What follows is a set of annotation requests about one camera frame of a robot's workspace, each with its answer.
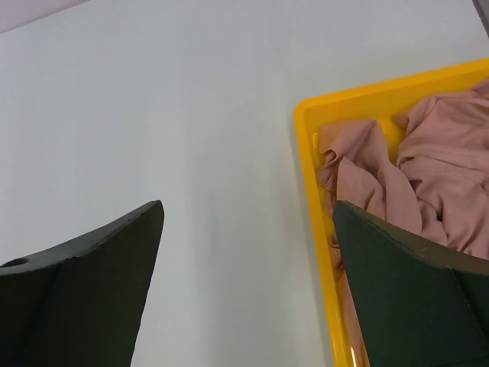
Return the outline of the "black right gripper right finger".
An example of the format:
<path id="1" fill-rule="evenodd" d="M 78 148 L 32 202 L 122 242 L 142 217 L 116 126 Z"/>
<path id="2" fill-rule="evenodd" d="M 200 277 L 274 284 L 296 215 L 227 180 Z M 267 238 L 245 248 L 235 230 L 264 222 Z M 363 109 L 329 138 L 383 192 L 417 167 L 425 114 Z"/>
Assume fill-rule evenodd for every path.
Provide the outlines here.
<path id="1" fill-rule="evenodd" d="M 347 201 L 333 222 L 370 364 L 488 364 L 487 260 Z"/>

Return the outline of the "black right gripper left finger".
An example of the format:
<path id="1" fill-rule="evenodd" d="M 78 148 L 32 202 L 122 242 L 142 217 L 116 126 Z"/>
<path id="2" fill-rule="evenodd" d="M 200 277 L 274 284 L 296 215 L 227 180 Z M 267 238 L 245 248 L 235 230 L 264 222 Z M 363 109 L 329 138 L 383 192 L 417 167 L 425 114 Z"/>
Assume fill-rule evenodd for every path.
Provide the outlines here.
<path id="1" fill-rule="evenodd" d="M 3 366 L 128 366 L 164 227 L 155 200 L 1 266 Z"/>

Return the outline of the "pink t shirt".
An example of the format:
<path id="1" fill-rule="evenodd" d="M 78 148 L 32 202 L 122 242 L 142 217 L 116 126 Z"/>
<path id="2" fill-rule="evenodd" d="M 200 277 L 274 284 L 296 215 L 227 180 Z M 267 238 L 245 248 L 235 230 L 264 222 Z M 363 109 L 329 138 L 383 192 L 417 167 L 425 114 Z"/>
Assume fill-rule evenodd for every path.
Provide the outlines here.
<path id="1" fill-rule="evenodd" d="M 393 118 L 404 131 L 390 159 L 378 121 L 319 129 L 317 170 L 325 209 L 347 201 L 383 221 L 488 262 L 488 84 L 420 100 Z M 370 364 L 336 233 L 329 241 L 345 329 L 360 366 Z"/>

